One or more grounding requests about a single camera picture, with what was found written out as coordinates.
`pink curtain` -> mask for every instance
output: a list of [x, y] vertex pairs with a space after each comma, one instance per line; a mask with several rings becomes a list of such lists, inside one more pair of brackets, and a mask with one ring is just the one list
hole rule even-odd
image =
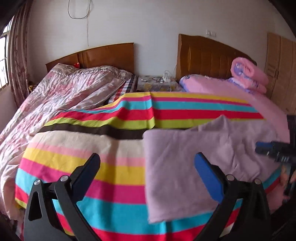
[[8, 35], [8, 79], [17, 107], [29, 95], [27, 70], [27, 33], [33, 0], [27, 0], [12, 20]]

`wardrobe door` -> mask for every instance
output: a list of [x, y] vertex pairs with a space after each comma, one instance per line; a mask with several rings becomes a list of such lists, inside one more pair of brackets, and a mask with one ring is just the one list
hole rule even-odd
[[284, 101], [291, 78], [292, 63], [293, 41], [281, 37], [279, 67], [270, 99], [283, 110], [285, 109]]
[[296, 110], [296, 42], [293, 43], [293, 64], [289, 87], [284, 101], [285, 111], [294, 114]]
[[276, 73], [279, 66], [280, 56], [280, 36], [274, 33], [268, 33], [268, 51], [265, 66], [265, 73], [268, 76], [269, 83], [266, 86], [266, 96], [271, 97], [274, 88]]

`striped blanket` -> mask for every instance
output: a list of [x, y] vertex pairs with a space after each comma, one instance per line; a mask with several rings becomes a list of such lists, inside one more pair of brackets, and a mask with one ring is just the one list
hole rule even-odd
[[[95, 152], [101, 157], [101, 168], [78, 207], [102, 240], [193, 240], [212, 213], [148, 224], [142, 135], [151, 128], [191, 128], [220, 115], [233, 121], [263, 119], [243, 100], [170, 92], [128, 93], [94, 110], [62, 112], [26, 149], [16, 177], [15, 200], [25, 208], [35, 179], [56, 181]], [[276, 171], [264, 183], [267, 192], [278, 183], [279, 174]], [[71, 234], [56, 200], [54, 205]], [[228, 225], [239, 206], [238, 202]]]

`window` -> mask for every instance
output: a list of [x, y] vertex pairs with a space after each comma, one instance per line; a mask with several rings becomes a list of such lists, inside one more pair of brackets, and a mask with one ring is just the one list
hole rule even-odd
[[8, 84], [7, 54], [8, 54], [8, 33], [11, 21], [0, 35], [0, 88], [3, 89]]

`wooden headboard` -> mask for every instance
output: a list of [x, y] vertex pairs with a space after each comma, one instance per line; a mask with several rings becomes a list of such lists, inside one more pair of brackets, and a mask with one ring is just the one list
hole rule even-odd
[[237, 57], [247, 58], [257, 65], [248, 55], [228, 45], [202, 36], [179, 34], [176, 79], [188, 74], [228, 79], [231, 63]]
[[133, 43], [101, 46], [70, 54], [46, 64], [47, 72], [57, 63], [79, 63], [83, 69], [111, 65], [134, 73]]

